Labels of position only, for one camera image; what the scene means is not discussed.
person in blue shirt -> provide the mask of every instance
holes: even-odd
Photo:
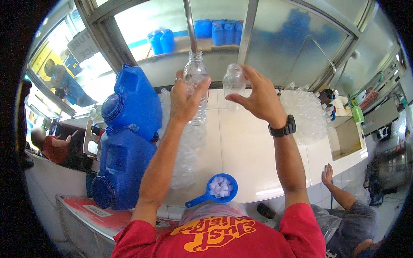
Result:
[[[66,97],[70,104],[80,107],[97,103],[97,101],[85,93],[79,83],[66,71],[63,65],[56,65],[53,60],[49,59],[45,64],[45,73],[51,78],[50,81],[55,84],[55,93],[59,98],[64,99],[64,97]]]

black wristwatch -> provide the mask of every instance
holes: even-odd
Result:
[[[271,125],[268,125],[268,129],[270,131],[270,135],[274,137],[283,137],[289,135],[291,133],[295,133],[297,128],[295,127],[295,120],[292,115],[287,116],[287,124],[280,129],[274,129]]]

tube ice sign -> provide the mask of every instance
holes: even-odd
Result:
[[[76,36],[73,37],[73,40],[67,44],[67,48],[69,48],[70,52],[79,63],[99,52],[90,33],[86,29],[76,34]]]

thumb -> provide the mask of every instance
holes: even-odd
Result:
[[[199,102],[204,95],[204,93],[208,90],[209,85],[211,84],[211,77],[205,77],[199,84],[198,87],[195,89],[194,93],[192,94],[191,98],[194,98],[197,102]]]
[[[244,97],[244,96],[241,96],[241,95],[239,95],[239,94],[237,94],[237,93],[231,93],[231,94],[228,94],[228,95],[225,97],[225,99],[226,99],[226,100],[229,100],[229,101],[232,101],[232,102],[235,102],[235,103],[238,103],[238,104],[240,104],[241,106],[243,106],[244,108],[247,109],[247,106],[248,106],[248,98],[246,98],[246,97]]]

red t-shirt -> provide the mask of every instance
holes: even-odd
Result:
[[[42,152],[46,155],[46,157],[60,165],[64,165],[67,157],[67,146],[63,147],[54,147],[52,145],[52,139],[56,139],[56,136],[48,135],[46,136],[45,141],[43,142],[43,150]]]
[[[111,257],[325,257],[324,236],[303,203],[285,211],[280,231],[249,217],[211,217],[155,238],[148,222],[131,221],[114,236]]]

